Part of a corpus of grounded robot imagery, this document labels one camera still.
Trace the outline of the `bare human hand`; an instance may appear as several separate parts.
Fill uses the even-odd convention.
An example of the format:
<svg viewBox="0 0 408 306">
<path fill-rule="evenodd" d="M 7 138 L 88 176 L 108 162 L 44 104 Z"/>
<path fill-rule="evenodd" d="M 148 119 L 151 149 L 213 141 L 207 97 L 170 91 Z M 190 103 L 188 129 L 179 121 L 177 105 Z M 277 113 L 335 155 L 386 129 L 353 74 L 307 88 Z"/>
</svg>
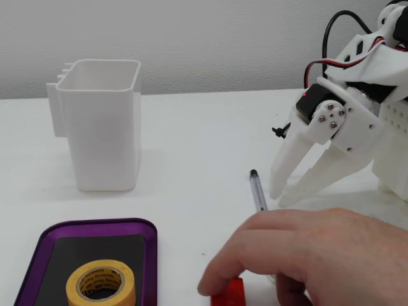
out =
<svg viewBox="0 0 408 306">
<path fill-rule="evenodd" d="M 244 271 L 276 277 L 281 305 L 406 305 L 407 232 L 342 208 L 259 212 L 206 267 L 203 296 Z"/>
</svg>

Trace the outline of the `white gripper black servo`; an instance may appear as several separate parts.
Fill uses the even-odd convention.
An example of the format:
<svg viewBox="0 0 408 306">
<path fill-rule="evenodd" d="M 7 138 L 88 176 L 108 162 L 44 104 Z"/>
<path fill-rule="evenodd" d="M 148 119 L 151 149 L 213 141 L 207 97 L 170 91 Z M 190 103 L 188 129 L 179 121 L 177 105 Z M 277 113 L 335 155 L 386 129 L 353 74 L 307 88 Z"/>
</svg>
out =
<svg viewBox="0 0 408 306">
<path fill-rule="evenodd" d="M 292 109 L 289 123 L 271 167 L 271 199 L 280 197 L 288 178 L 315 144 L 331 145 L 294 186 L 283 192 L 280 206 L 292 206 L 364 169 L 384 135 L 384 124 L 361 91 L 327 80 L 306 89 Z"/>
</svg>

